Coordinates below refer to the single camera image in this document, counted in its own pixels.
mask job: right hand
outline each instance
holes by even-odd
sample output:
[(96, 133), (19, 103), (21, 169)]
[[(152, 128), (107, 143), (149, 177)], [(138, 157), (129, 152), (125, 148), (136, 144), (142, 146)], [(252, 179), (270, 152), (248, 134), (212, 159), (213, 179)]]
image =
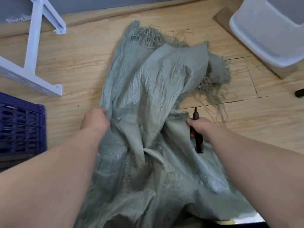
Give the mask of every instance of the right hand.
[(107, 113), (107, 110), (104, 108), (90, 110), (85, 114), (80, 129), (95, 128), (101, 131), (107, 131), (110, 127), (110, 122), (105, 117), (105, 113)]
[(203, 117), (200, 117), (198, 120), (195, 120), (195, 121), (191, 120), (191, 119), (187, 119), (187, 123), (189, 126), (193, 127), (197, 133), (203, 135), (204, 141), (209, 142), (207, 131), (208, 131), (208, 128), (210, 126), (215, 125), (215, 123), (213, 123), (209, 119), (203, 118)]

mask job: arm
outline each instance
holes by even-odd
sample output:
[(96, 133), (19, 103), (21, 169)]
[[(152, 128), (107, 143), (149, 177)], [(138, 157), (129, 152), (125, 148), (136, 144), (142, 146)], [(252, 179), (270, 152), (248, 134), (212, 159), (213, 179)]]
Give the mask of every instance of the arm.
[(304, 155), (236, 134), (206, 118), (187, 120), (271, 228), (304, 225)]
[(81, 130), (61, 145), (0, 174), (0, 227), (72, 227), (110, 126), (93, 109)]

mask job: white plastic container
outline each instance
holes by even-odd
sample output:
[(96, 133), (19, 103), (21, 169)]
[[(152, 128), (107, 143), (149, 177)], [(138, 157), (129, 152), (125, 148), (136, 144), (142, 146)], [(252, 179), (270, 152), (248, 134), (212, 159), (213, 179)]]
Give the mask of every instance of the white plastic container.
[(244, 0), (229, 25), (271, 65), (287, 67), (304, 59), (304, 0)]

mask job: blue plastic crate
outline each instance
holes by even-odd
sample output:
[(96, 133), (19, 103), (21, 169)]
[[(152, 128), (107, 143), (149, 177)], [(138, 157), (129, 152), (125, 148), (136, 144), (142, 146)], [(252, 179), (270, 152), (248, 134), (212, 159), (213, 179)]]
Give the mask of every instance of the blue plastic crate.
[(46, 150), (45, 107), (0, 92), (0, 171)]

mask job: white metal bracket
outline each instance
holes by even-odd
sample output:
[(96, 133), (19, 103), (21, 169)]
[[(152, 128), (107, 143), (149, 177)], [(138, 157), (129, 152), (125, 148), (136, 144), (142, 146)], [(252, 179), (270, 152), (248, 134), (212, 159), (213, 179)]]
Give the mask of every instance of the white metal bracket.
[(50, 97), (62, 96), (62, 85), (52, 85), (37, 77), (36, 63), (41, 30), (42, 15), (56, 28), (56, 34), (66, 33), (66, 24), (48, 0), (33, 2), (29, 38), (25, 55), (24, 68), (0, 56), (0, 74), (21, 84), (27, 85)]

